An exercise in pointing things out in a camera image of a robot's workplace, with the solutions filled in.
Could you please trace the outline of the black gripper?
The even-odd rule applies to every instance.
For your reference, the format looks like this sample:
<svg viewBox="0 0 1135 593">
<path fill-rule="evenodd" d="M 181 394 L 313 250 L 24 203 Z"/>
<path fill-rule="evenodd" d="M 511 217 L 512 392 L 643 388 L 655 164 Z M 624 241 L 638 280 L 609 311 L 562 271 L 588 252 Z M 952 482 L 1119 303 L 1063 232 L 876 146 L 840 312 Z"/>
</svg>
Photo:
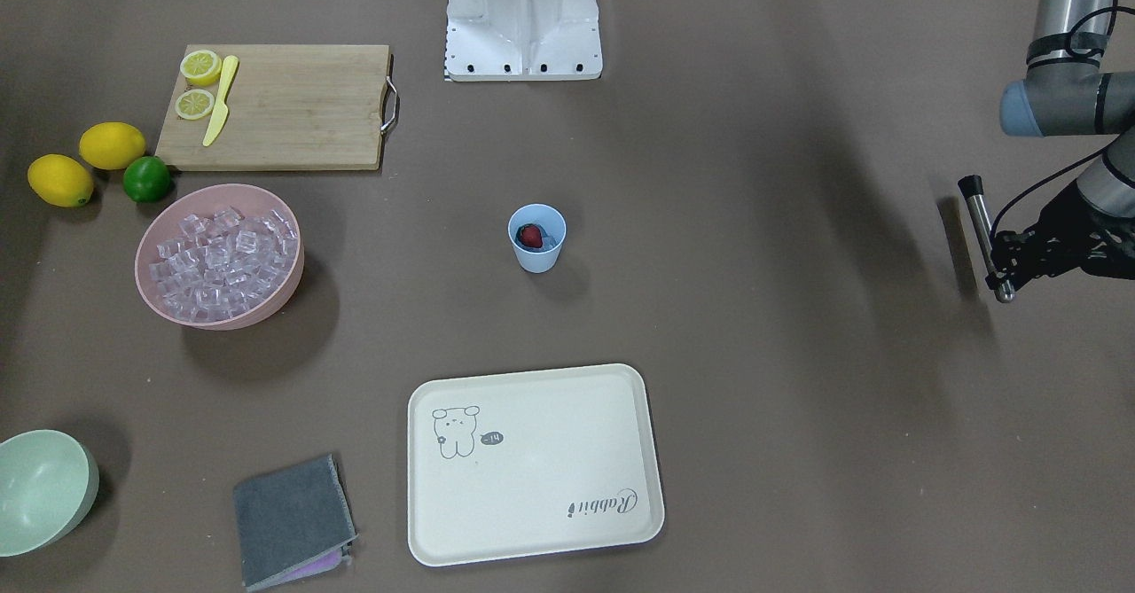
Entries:
<svg viewBox="0 0 1135 593">
<path fill-rule="evenodd" d="M 1134 222 L 1100 212 L 1067 185 L 1022 233 L 1002 229 L 990 242 L 990 289 L 1016 290 L 1039 277 L 1081 269 L 1091 277 L 1134 278 Z"/>
</svg>

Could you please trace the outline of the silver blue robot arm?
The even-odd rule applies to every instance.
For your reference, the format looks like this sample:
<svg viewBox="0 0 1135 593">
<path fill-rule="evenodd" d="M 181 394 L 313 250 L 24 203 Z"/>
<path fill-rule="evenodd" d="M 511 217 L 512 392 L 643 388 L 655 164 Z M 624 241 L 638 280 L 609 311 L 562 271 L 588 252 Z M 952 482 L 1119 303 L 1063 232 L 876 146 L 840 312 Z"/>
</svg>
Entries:
<svg viewBox="0 0 1135 593">
<path fill-rule="evenodd" d="M 1079 269 L 1132 278 L 1132 72 L 1101 67 L 1118 0 L 1039 0 L 1026 73 L 1004 87 L 1000 123 L 1015 137 L 1109 137 L 1022 232 L 990 227 L 987 286 L 1010 295 Z"/>
</svg>

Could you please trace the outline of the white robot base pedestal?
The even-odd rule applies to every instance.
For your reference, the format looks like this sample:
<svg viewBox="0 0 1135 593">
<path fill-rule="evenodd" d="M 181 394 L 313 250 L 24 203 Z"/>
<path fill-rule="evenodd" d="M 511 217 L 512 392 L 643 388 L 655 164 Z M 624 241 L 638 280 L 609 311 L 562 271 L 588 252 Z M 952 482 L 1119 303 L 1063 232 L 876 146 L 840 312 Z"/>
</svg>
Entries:
<svg viewBox="0 0 1135 593">
<path fill-rule="evenodd" d="M 452 82 L 598 80 L 599 0 L 449 0 L 443 76 Z"/>
</svg>

